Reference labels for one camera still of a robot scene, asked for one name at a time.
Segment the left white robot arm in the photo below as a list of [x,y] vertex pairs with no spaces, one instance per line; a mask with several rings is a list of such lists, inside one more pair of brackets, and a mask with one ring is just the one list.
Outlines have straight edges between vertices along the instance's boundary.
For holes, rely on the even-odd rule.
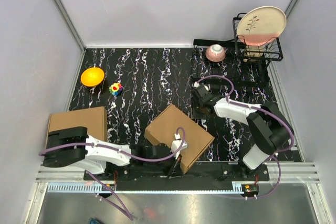
[[187,149],[185,131],[178,127],[171,145],[112,144],[88,134],[83,126],[50,132],[46,149],[39,153],[43,166],[75,166],[103,180],[123,170],[139,169],[145,176],[181,177],[181,151]]

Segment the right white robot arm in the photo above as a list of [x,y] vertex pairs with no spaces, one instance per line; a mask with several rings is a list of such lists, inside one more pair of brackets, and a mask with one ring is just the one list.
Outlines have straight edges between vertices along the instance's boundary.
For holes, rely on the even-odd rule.
[[254,145],[242,158],[238,167],[239,176],[250,180],[257,168],[280,148],[291,141],[293,129],[273,102],[249,104],[212,95],[204,84],[194,83],[192,90],[196,110],[200,114],[216,115],[246,124],[252,134]]

